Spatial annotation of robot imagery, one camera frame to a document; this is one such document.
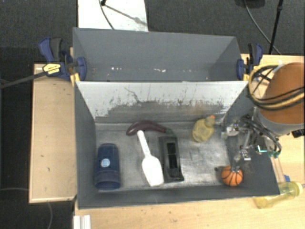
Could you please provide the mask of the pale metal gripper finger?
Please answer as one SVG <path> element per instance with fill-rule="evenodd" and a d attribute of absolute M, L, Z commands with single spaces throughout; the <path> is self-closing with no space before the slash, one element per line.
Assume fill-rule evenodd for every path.
<path fill-rule="evenodd" d="M 245 162 L 248 161 L 251 161 L 251 157 L 248 154 L 248 151 L 245 149 L 241 149 L 240 151 L 238 151 L 234 156 L 234 172 L 240 172 L 242 165 L 244 165 Z"/>
<path fill-rule="evenodd" d="M 227 139 L 229 137 L 234 137 L 239 134 L 239 125 L 236 123 L 225 125 L 222 124 L 221 126 L 221 138 Z"/>

